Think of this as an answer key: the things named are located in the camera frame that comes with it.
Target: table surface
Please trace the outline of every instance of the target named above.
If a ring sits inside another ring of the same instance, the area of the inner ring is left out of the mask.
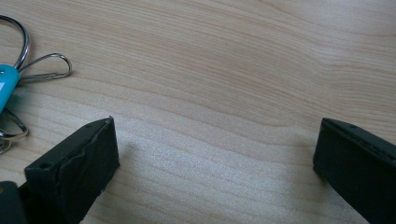
[[[396,143],[392,0],[2,1],[71,77],[24,83],[0,180],[112,116],[121,167],[82,223],[364,223],[312,170],[322,118]],[[0,62],[18,31],[2,25]],[[63,71],[52,59],[25,75]],[[2,119],[2,128],[10,125]]]

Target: blue plastic tag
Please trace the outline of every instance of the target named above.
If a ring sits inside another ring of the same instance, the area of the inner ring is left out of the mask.
[[[0,64],[0,113],[20,80],[20,73],[13,66]]]

